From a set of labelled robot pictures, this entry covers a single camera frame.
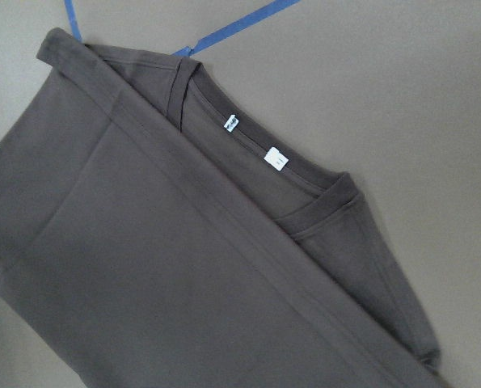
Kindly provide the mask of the blue tape centre vertical line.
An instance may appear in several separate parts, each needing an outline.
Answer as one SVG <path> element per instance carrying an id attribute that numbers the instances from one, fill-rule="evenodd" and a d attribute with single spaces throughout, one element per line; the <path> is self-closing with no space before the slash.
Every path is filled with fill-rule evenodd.
<path id="1" fill-rule="evenodd" d="M 64 0 L 64 6 L 71 34 L 77 41 L 82 42 L 82 34 L 78 26 L 78 20 L 73 1 Z"/>

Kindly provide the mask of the dark brown t-shirt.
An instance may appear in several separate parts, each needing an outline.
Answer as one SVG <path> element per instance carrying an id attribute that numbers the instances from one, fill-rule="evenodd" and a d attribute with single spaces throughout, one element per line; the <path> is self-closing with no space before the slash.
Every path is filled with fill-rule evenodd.
<path id="1" fill-rule="evenodd" d="M 0 298 L 88 387 L 438 387 L 441 350 L 348 172 L 199 61 L 50 30 L 0 141 Z"/>

